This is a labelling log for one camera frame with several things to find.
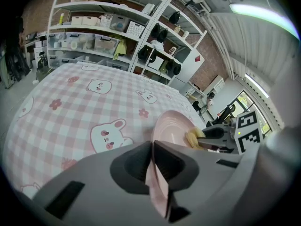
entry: window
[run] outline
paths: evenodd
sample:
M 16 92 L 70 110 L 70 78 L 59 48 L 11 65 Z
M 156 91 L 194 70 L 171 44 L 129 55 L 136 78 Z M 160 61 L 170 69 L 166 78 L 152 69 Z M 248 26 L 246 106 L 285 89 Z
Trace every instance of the window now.
M 237 98 L 231 104 L 235 105 L 235 111 L 230 113 L 230 116 L 232 118 L 235 118 L 239 114 L 244 113 L 244 112 L 256 111 L 262 133 L 265 136 L 268 136 L 272 132 L 269 124 L 267 123 L 267 120 L 264 118 L 263 114 L 261 113 L 261 111 L 259 110 L 257 105 L 253 102 L 253 100 L 244 91 L 241 92 L 240 95 L 237 96 Z

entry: white basket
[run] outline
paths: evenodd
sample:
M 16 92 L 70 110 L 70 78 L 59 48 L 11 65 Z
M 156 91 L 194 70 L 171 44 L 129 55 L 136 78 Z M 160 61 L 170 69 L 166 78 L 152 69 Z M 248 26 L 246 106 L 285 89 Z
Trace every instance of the white basket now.
M 99 26 L 109 28 L 112 22 L 113 16 L 108 18 L 107 16 L 101 16 Z
M 131 35 L 134 35 L 136 37 L 140 37 L 140 35 L 141 35 L 141 33 L 143 32 L 144 29 L 145 29 L 145 26 L 131 21 L 128 28 L 127 28 L 127 34 L 131 34 Z

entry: ceiling light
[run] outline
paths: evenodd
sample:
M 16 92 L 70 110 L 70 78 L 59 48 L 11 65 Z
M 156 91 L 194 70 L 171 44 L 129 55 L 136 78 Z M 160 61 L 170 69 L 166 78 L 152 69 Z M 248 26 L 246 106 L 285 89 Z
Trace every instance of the ceiling light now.
M 253 79 L 251 78 L 248 74 L 246 74 L 246 78 L 252 82 L 263 94 L 266 98 L 269 98 L 269 95 L 267 94 L 267 92 Z
M 295 36 L 297 39 L 300 40 L 298 32 L 297 32 L 295 26 L 293 25 L 293 23 L 286 17 L 283 17 L 276 12 L 267 10 L 265 8 L 252 6 L 252 5 L 237 4 L 237 3 L 230 4 L 230 8 L 231 8 L 232 12 L 234 12 L 234 13 L 253 16 L 256 18 L 266 20 L 270 23 L 273 23 L 273 24 L 287 30 L 293 36 Z

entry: white cabinet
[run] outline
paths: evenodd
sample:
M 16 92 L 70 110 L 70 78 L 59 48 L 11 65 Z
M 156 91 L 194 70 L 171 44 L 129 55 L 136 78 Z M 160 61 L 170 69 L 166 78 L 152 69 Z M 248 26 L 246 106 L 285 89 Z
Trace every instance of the white cabinet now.
M 207 95 L 210 92 L 217 94 L 225 86 L 224 79 L 218 75 L 211 84 L 204 90 L 204 93 Z

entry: floor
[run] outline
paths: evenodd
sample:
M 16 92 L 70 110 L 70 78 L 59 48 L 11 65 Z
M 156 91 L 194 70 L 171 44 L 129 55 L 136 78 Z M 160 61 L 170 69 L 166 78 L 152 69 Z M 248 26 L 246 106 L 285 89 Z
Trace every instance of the floor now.
M 32 81 L 35 79 L 36 73 L 32 70 L 19 82 L 15 82 L 9 89 L 5 89 L 4 84 L 0 82 L 0 153 L 2 152 L 10 123 L 24 99 L 35 87 L 32 84 Z

